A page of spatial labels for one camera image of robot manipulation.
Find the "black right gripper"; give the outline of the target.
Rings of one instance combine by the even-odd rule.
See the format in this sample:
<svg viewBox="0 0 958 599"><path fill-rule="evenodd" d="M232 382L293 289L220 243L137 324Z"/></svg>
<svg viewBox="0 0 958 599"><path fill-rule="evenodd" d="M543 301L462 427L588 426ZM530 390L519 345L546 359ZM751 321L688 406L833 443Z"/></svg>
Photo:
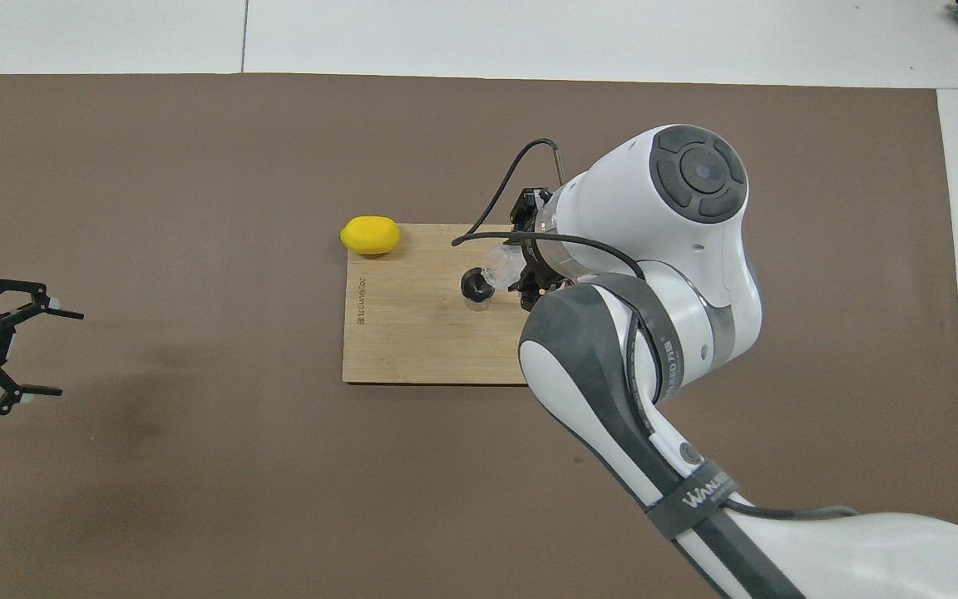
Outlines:
<svg viewBox="0 0 958 599"><path fill-rule="evenodd" d="M564 284L564 276L551 268L542 253L543 240L533 236L541 232L536 227L537 213L551 197L548 187L525 187L511 209L511 223L521 224L521 232L530 236L525 236L521 242L526 265L516 283L510 284L508 289L517 292L522 309L528 312L532 311L544 293L558 290Z"/></svg>

